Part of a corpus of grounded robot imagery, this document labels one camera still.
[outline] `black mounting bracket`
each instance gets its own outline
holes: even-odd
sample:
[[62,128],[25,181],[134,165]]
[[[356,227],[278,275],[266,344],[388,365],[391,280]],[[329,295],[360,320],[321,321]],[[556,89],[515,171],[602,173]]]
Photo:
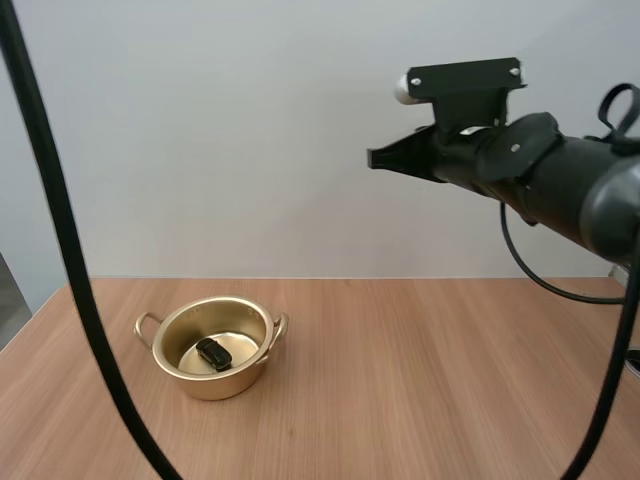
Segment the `black mounting bracket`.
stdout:
[[409,96],[433,104],[436,128],[445,143],[465,128],[503,126],[507,95],[525,86],[520,60],[513,57],[413,67],[407,72]]

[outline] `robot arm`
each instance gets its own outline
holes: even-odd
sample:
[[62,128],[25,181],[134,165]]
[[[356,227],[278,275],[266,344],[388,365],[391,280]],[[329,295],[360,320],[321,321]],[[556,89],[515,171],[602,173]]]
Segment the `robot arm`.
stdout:
[[[615,87],[600,108],[604,139],[563,135],[549,113],[506,125],[510,90],[522,88],[515,58],[418,67],[401,79],[403,103],[432,103],[435,124],[369,151],[369,166],[449,182],[510,205],[596,255],[629,264],[640,221],[640,139],[626,132],[640,90]],[[620,127],[607,120],[615,96],[633,101]]]

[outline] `black cable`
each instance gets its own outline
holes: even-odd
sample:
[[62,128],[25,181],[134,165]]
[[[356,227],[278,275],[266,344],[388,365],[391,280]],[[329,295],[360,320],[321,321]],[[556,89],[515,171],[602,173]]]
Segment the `black cable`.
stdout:
[[640,235],[636,235],[635,243],[629,282],[627,283],[627,291],[624,296],[622,313],[620,314],[620,323],[618,324],[611,359],[609,360],[607,373],[602,383],[598,403],[596,404],[591,423],[582,441],[582,445],[580,445],[580,449],[578,453],[576,453],[571,465],[569,465],[567,471],[562,475],[562,480],[574,480],[582,474],[598,446],[598,442],[602,437],[607,420],[609,419],[609,414],[611,413],[613,400],[615,399],[620,377],[624,369],[625,357],[627,350],[629,350],[633,325],[638,310],[638,301],[640,300]]
[[511,236],[509,235],[509,229],[507,228],[507,215],[506,206],[504,202],[500,203],[500,224],[502,226],[502,233],[507,243],[507,247],[513,255],[514,260],[522,268],[522,270],[538,285],[547,290],[568,298],[577,302],[594,303],[600,305],[612,305],[622,303],[622,313],[620,314],[620,322],[618,324],[618,331],[613,344],[613,350],[611,352],[611,358],[609,359],[609,366],[607,367],[607,373],[602,382],[602,388],[598,397],[598,403],[591,417],[589,428],[582,441],[582,445],[578,449],[573,461],[567,468],[561,480],[575,480],[577,479],[584,469],[587,467],[589,460],[593,456],[604,428],[609,419],[611,408],[613,407],[613,401],[618,390],[620,383],[620,377],[624,369],[625,358],[629,344],[631,342],[631,334],[633,333],[633,325],[636,319],[636,312],[638,310],[638,301],[640,300],[640,235],[636,237],[636,245],[633,254],[633,261],[631,264],[631,273],[629,274],[629,282],[627,284],[627,291],[622,298],[598,298],[598,297],[586,297],[583,295],[577,295],[575,293],[567,292],[558,287],[545,282],[538,277],[528,266],[513,245]]
[[0,46],[40,170],[76,308],[102,378],[122,421],[151,466],[162,479],[181,480],[136,411],[100,322],[60,159],[11,0],[0,0]]
[[509,228],[507,226],[506,205],[504,202],[500,202],[500,225],[502,226],[504,241],[507,243],[507,248],[509,249],[511,256],[516,261],[518,266],[522,269],[522,271],[542,288],[545,288],[550,292],[555,293],[556,295],[560,295],[561,297],[568,298],[569,300],[574,300],[576,302],[592,303],[595,305],[620,305],[624,303],[624,297],[603,298],[578,295],[577,293],[567,292],[566,290],[562,290],[561,288],[555,287],[550,283],[544,281],[542,278],[536,275],[535,272],[531,270],[526,263],[524,263],[524,260],[522,260],[520,254],[516,250],[516,247],[513,244],[513,240],[511,239],[511,235],[509,234]]

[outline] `white wall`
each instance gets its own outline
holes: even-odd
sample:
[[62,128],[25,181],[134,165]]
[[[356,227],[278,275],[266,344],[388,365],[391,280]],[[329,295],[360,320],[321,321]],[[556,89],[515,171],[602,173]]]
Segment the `white wall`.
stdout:
[[[514,276],[496,203],[366,168],[431,121],[397,104],[410,66],[518,56],[511,118],[603,133],[640,81],[634,0],[17,0],[95,275]],[[0,251],[32,308],[63,281],[0,75]],[[513,221],[543,275],[607,264]]]

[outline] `white cylindrical part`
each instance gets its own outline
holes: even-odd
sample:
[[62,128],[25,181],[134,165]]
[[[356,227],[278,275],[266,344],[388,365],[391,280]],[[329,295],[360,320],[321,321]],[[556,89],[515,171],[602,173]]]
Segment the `white cylindrical part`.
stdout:
[[398,83],[396,84],[396,88],[393,90],[393,94],[403,105],[415,105],[419,103],[417,100],[414,100],[409,95],[409,84],[407,83],[407,74],[405,73]]

